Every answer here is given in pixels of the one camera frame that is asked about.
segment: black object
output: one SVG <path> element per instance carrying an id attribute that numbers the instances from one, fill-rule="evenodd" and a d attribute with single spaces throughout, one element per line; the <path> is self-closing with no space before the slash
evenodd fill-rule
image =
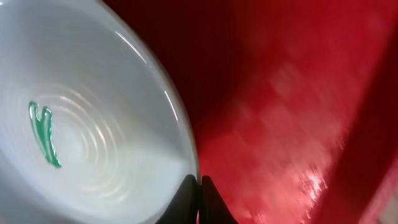
<path id="1" fill-rule="evenodd" d="M 187 175 L 156 224 L 238 224 L 229 212 L 210 177 L 199 186 L 193 175 Z"/>

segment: green logo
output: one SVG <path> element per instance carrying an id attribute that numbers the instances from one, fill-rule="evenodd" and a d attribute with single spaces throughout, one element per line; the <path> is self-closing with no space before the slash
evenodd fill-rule
<path id="1" fill-rule="evenodd" d="M 40 147 L 47 162 L 55 168 L 61 168 L 61 162 L 55 152 L 52 144 L 51 122 L 52 112 L 47 107 L 42 108 L 42 115 L 39 116 L 39 105 L 34 102 L 29 102 L 30 124 L 32 125 L 33 135 L 36 138 L 37 144 Z"/>

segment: white bowl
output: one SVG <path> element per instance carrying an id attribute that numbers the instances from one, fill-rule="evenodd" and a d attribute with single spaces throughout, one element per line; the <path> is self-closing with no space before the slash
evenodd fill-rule
<path id="1" fill-rule="evenodd" d="M 30 101 L 52 110 L 60 169 L 34 137 Z M 6 223 L 155 223 L 198 177 L 173 88 L 99 2 L 0 0 L 0 107 Z"/>

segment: green leaf design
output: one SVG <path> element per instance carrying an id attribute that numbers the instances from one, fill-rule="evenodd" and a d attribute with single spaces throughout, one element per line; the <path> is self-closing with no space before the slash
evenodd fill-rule
<path id="1" fill-rule="evenodd" d="M 61 162 L 55 152 L 52 143 L 51 122 L 52 111 L 47 106 L 42 108 L 42 115 L 39 117 L 39 104 L 34 101 L 29 102 L 30 124 L 32 126 L 33 135 L 40 147 L 47 162 L 59 169 L 62 167 Z"/>

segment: red surface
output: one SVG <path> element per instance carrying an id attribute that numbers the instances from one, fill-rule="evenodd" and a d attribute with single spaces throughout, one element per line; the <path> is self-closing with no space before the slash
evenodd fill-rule
<path id="1" fill-rule="evenodd" d="M 239 223 L 375 219 L 398 177 L 398 1 L 106 3 L 168 70 Z"/>

